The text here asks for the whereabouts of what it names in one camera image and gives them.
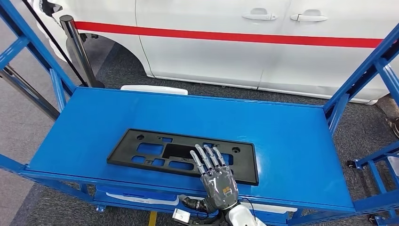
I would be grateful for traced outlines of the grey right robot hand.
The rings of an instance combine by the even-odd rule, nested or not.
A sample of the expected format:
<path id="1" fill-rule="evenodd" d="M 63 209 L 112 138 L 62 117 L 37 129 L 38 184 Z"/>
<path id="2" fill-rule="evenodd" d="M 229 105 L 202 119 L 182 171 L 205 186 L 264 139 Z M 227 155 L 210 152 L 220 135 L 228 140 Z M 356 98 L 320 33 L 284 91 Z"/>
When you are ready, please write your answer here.
<path id="1" fill-rule="evenodd" d="M 216 147 L 195 145 L 191 150 L 196 166 L 200 172 L 200 180 L 207 192 L 202 199 L 193 199 L 180 195 L 183 206 L 200 212 L 213 213 L 226 210 L 238 203 L 238 188 L 230 167 Z"/>

